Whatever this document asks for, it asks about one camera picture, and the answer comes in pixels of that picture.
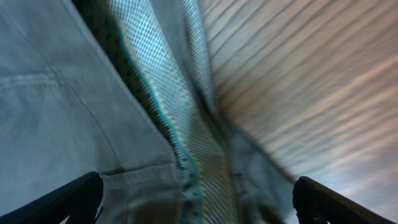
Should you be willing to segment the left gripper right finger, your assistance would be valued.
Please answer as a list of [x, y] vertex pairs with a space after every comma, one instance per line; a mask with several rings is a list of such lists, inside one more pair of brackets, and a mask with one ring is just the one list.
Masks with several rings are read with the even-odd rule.
[[306, 176], [296, 181], [292, 200], [300, 224], [395, 224]]

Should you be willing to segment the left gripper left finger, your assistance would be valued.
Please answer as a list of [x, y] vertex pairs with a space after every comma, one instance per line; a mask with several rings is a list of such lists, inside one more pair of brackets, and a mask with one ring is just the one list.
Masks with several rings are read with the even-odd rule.
[[103, 179], [97, 172], [85, 175], [1, 216], [1, 223], [95, 224], [102, 211]]

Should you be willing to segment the grey shorts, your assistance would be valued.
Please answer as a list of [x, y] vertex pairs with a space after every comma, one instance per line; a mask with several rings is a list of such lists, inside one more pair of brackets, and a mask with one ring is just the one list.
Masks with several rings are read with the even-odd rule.
[[100, 223], [285, 223], [293, 185], [217, 109], [196, 1], [1, 1], [1, 213], [95, 171]]

